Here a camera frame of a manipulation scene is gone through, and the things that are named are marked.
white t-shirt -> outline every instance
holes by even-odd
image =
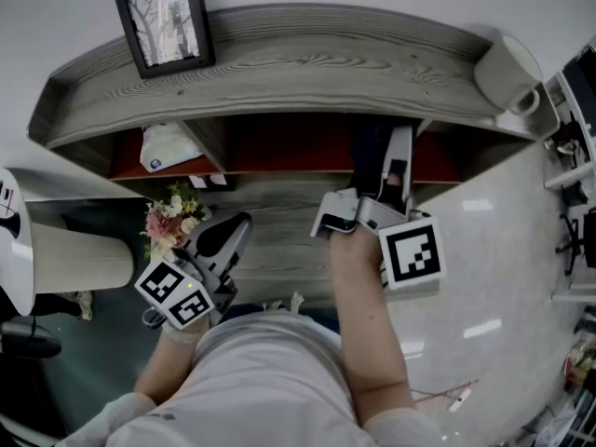
[[[360,428],[339,345],[337,334],[300,315],[232,319],[203,337],[195,368],[169,401],[156,407],[127,394],[57,447],[443,444],[415,409],[380,413]]]

sleeve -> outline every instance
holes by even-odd
[[[155,407],[156,404],[144,394],[126,394],[106,404],[103,411],[55,447],[104,447],[114,432]]]
[[[379,413],[364,424],[364,430],[382,447],[444,447],[437,426],[416,409]]]

shelf top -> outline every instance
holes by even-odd
[[[51,148],[148,123],[284,112],[404,115],[529,139],[540,131],[541,121],[504,118],[480,94],[473,67],[488,43],[447,25],[327,5],[232,8],[210,24],[217,63],[208,68],[142,80],[123,38],[61,68],[30,137]]]

flower bouquet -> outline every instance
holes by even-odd
[[[211,210],[196,199],[196,190],[187,183],[168,187],[169,204],[159,201],[147,204],[145,229],[141,235],[151,238],[145,245],[145,258],[164,256],[170,249],[183,243],[184,238],[202,221],[211,218]]]

black and white marker cube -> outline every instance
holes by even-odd
[[[379,239],[390,290],[445,277],[443,247],[434,217],[383,228]]]
[[[179,330],[205,316],[214,307],[207,290],[198,280],[163,259],[149,264],[135,283],[135,288]]]

